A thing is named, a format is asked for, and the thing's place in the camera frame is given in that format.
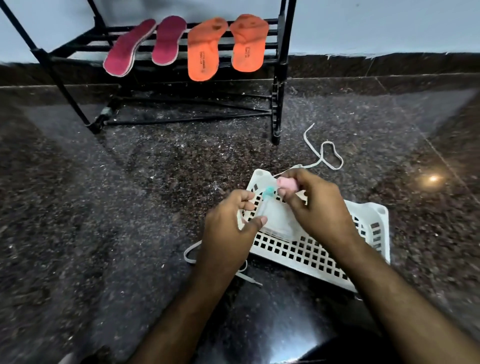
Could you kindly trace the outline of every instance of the speckled dark floor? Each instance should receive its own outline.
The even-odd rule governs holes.
[[[114,89],[72,92],[93,117]],[[130,107],[118,117],[166,112]],[[312,143],[332,140],[345,159],[339,171],[313,171],[348,200],[389,208],[392,265],[480,340],[479,115],[478,75],[293,79],[278,147],[267,118],[95,137],[54,87],[0,88],[2,361],[57,363],[102,346],[125,360],[190,271],[182,253],[206,211],[256,168],[315,161],[302,139],[313,122]],[[196,363],[285,361],[345,322],[371,325],[349,293],[250,261],[263,288],[232,282]]]

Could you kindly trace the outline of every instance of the person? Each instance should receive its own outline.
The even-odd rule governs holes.
[[[291,169],[306,190],[279,189],[303,229],[332,254],[405,363],[480,363],[476,343],[410,287],[359,236],[338,187],[305,169]],[[205,219],[202,245],[186,288],[164,310],[129,364],[187,363],[213,309],[243,264],[266,217],[240,231],[238,209],[253,210],[253,192],[235,190]]]

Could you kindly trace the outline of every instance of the rack shelf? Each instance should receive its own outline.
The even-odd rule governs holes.
[[[68,100],[69,104],[82,119],[83,123],[93,132],[99,133],[103,127],[108,125],[145,125],[145,124],[164,124],[172,122],[193,122],[193,121],[219,121],[219,120],[231,120],[236,118],[249,118],[249,117],[259,117],[259,116],[268,116],[271,118],[271,137],[274,144],[280,142],[281,134],[281,116],[282,116],[282,107],[283,107],[283,96],[285,81],[287,78],[288,70],[288,45],[290,42],[290,32],[293,23],[293,16],[295,11],[296,0],[289,0],[287,5],[287,0],[281,0],[280,3],[280,13],[278,18],[265,19],[271,28],[268,31],[269,37],[276,37],[276,41],[269,41],[265,45],[265,49],[275,50],[275,55],[265,54],[263,67],[272,66],[274,67],[274,78],[272,81],[272,88],[269,95],[252,95],[252,94],[242,94],[237,95],[240,97],[255,97],[259,99],[269,100],[269,108],[259,109],[246,106],[244,104],[232,104],[224,102],[216,102],[208,98],[185,98],[185,97],[139,97],[134,96],[133,91],[147,89],[147,85],[141,85],[138,82],[132,82],[130,77],[119,78],[120,90],[117,95],[113,96],[107,106],[103,109],[102,113],[99,114],[94,121],[88,120],[88,118],[81,111],[78,103],[73,99],[68,90],[66,89],[63,81],[58,76],[54,70],[55,63],[70,63],[70,64],[88,64],[101,66],[103,61],[90,61],[90,60],[80,60],[71,58],[71,56],[76,52],[109,52],[114,45],[114,41],[117,38],[126,32],[131,31],[134,26],[106,26],[105,22],[100,15],[94,0],[87,0],[92,12],[94,14],[95,26],[85,33],[79,35],[77,38],[71,40],[70,42],[58,47],[52,52],[48,53],[42,48],[38,48],[30,36],[27,34],[25,29],[22,27],[20,22],[17,20],[15,15],[11,12],[9,7],[5,4],[4,0],[0,0],[0,8],[3,10],[7,18],[13,24],[18,33],[22,36],[24,41],[29,46],[33,55],[38,59],[39,63],[45,68],[45,70],[50,74],[53,81],[63,93],[65,98]],[[199,23],[189,23],[187,24],[187,30],[192,29],[194,26]],[[181,38],[187,38],[187,31],[185,31]],[[234,46],[233,35],[230,31],[226,31],[222,36],[224,41],[218,44],[219,51],[232,51]],[[155,40],[156,33],[150,35],[147,40]],[[94,44],[92,42],[105,42],[103,45]],[[137,54],[146,54],[148,55],[153,51],[153,45],[140,45],[137,49]],[[179,45],[179,52],[186,52],[186,45]],[[184,58],[177,59],[170,66],[155,66],[151,59],[142,59],[144,57],[138,57],[140,59],[135,60],[133,68],[141,68],[149,66],[148,70],[152,72],[152,79],[155,79],[155,74],[171,70],[184,70],[187,68],[187,60]],[[219,68],[231,68],[230,57],[220,57]],[[223,93],[224,95],[233,95],[232,93]],[[122,105],[126,103],[163,103],[163,104],[202,104],[209,105],[227,109],[234,110],[243,110],[244,112],[237,113],[228,113],[228,114],[210,114],[204,115],[195,118],[184,118],[184,119],[152,119],[152,120],[126,120],[126,121],[117,121],[111,120],[112,115],[114,115]]]

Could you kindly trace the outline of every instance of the shoelace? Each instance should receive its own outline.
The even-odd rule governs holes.
[[[307,143],[307,145],[310,147],[310,149],[312,150],[313,153],[315,153],[315,155],[319,158],[318,161],[316,161],[315,163],[313,164],[309,164],[308,166],[303,166],[301,164],[297,164],[289,169],[292,169],[292,168],[311,168],[311,167],[315,167],[315,166],[318,166],[320,163],[324,163],[328,168],[330,168],[331,170],[339,170],[340,168],[342,168],[343,166],[343,158],[336,152],[336,149],[335,149],[335,144],[333,142],[330,142],[330,141],[325,141],[322,143],[322,145],[320,146],[320,153],[318,153],[316,151],[316,149],[313,147],[313,145],[309,142],[308,138],[307,138],[307,132],[315,125],[315,123],[313,123],[312,125],[310,125],[310,128],[308,128],[304,133],[303,133],[303,140]],[[328,163],[325,159],[324,159],[324,145],[325,144],[330,144],[333,148],[333,154],[335,155],[335,157],[337,157],[339,160],[340,160],[340,166],[339,167],[334,167],[332,166],[330,163]],[[278,174],[276,174],[275,176],[273,177],[276,177],[276,176],[279,176],[280,174],[282,174],[283,172],[280,172]],[[199,242],[196,242],[195,244],[191,245],[190,247],[187,248],[187,250],[185,250],[183,252],[183,259],[185,259],[185,261],[187,263],[191,263],[191,264],[195,264],[197,261],[195,259],[189,259],[187,257],[188,253],[191,252],[193,249],[195,249],[197,246],[200,246],[200,244],[202,243],[202,241],[200,240]],[[237,273],[235,273],[235,275],[237,277],[240,277],[244,280],[246,280],[247,282],[250,282],[250,283],[254,283],[254,284],[258,284],[259,286],[263,286],[263,284],[257,282],[256,280],[254,280],[253,278],[249,277],[249,276],[246,276],[245,274],[243,274],[242,272],[244,270],[247,269],[247,266],[248,266],[248,262],[245,260],[245,268],[242,268],[242,269],[239,269],[237,271]]]

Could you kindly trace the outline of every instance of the white wall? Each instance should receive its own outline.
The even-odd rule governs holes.
[[[93,26],[86,0],[7,0],[39,47],[50,51]],[[188,22],[250,12],[278,14],[280,0],[96,0],[108,25],[170,14]],[[298,0],[291,54],[376,55],[480,52],[478,0]],[[0,12],[0,62],[34,62]]]

